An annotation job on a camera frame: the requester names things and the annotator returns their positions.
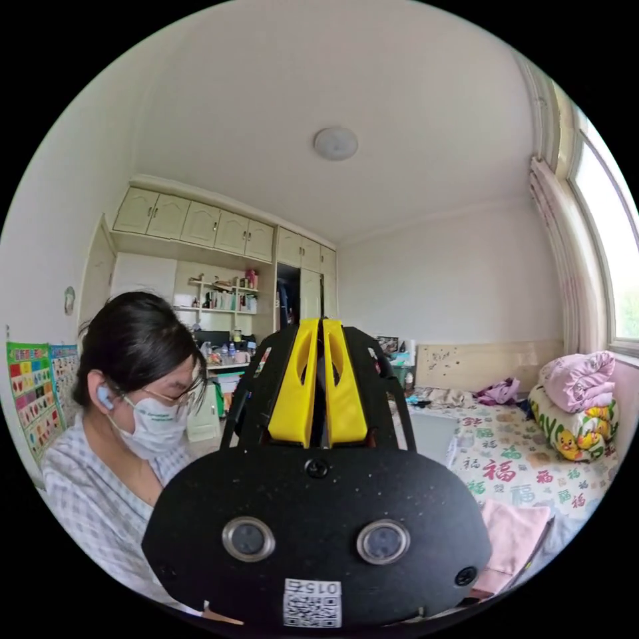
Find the pink blanket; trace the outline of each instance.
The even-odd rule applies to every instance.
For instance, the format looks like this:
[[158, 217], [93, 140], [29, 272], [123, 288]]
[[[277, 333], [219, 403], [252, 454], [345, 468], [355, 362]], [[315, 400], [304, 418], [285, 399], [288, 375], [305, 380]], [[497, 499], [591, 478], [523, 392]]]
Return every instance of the pink blanket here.
[[567, 413], [578, 413], [612, 403], [614, 355], [599, 351], [590, 355], [566, 355], [546, 364], [539, 372], [550, 400]]

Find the ceiling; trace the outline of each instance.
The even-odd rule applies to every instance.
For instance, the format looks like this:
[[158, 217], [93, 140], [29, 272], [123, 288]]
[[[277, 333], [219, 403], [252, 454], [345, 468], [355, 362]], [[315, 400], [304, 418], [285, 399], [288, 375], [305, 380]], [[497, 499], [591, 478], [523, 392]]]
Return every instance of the ceiling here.
[[[235, 0], [188, 22], [149, 80], [135, 172], [338, 245], [527, 193], [527, 86], [472, 24], [405, 0]], [[350, 160], [313, 151], [334, 125], [359, 139]]]

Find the screw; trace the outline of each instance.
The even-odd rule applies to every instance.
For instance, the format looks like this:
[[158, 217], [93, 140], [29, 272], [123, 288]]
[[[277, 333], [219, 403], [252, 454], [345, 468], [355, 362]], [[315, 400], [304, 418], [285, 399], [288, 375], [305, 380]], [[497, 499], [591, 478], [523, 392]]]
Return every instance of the screw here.
[[178, 576], [177, 572], [167, 564], [160, 564], [158, 566], [158, 572], [167, 580], [173, 580]]
[[321, 479], [328, 475], [328, 464], [323, 459], [309, 459], [305, 469], [308, 476], [313, 479]]
[[477, 576], [477, 569], [469, 566], [468, 568], [463, 568], [457, 573], [455, 577], [455, 584], [457, 586], [467, 586], [472, 583], [472, 581]]

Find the folded blanket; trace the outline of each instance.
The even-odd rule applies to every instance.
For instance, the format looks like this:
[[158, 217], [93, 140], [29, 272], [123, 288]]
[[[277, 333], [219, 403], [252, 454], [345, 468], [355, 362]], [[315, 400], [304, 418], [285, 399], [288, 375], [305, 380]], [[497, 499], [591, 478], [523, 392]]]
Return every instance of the folded blanket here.
[[566, 355], [539, 371], [539, 383], [552, 402], [567, 413], [579, 413], [612, 401], [614, 355], [599, 351], [590, 355]]
[[487, 599], [506, 588], [529, 563], [550, 520], [547, 506], [518, 508], [487, 499], [481, 516], [493, 553], [471, 597]]
[[548, 443], [571, 461], [591, 461], [606, 451], [606, 442], [614, 437], [619, 415], [614, 399], [607, 406], [568, 413], [556, 406], [541, 384], [529, 395], [532, 414]]

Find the cabinet door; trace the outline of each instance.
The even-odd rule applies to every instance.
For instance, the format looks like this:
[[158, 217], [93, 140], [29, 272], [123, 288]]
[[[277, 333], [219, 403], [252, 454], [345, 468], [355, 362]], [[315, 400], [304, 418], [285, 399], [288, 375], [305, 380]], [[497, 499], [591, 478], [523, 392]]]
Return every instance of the cabinet door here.
[[317, 242], [302, 238], [302, 268], [309, 271], [320, 271], [320, 245]]
[[215, 248], [229, 253], [244, 255], [246, 247], [246, 234], [248, 233], [248, 218], [237, 213], [222, 211], [220, 213], [220, 225], [215, 237]]
[[248, 222], [248, 237], [244, 255], [258, 260], [273, 261], [273, 227], [255, 220]]
[[320, 274], [303, 268], [300, 272], [300, 319], [321, 317]]
[[278, 262], [296, 268], [302, 265], [302, 238], [282, 227], [278, 238]]
[[158, 197], [159, 195], [152, 191], [130, 188], [124, 197], [113, 230], [146, 233]]
[[173, 195], [160, 195], [146, 229], [147, 235], [179, 240], [190, 202]]
[[323, 275], [323, 303], [324, 317], [331, 320], [338, 320], [337, 315], [337, 282], [330, 275]]
[[199, 202], [191, 202], [180, 239], [191, 244], [213, 248], [220, 223], [220, 209]]
[[333, 277], [337, 275], [337, 256], [335, 254], [335, 251], [322, 246], [320, 249], [319, 258], [320, 273], [322, 273], [323, 275], [332, 275]]

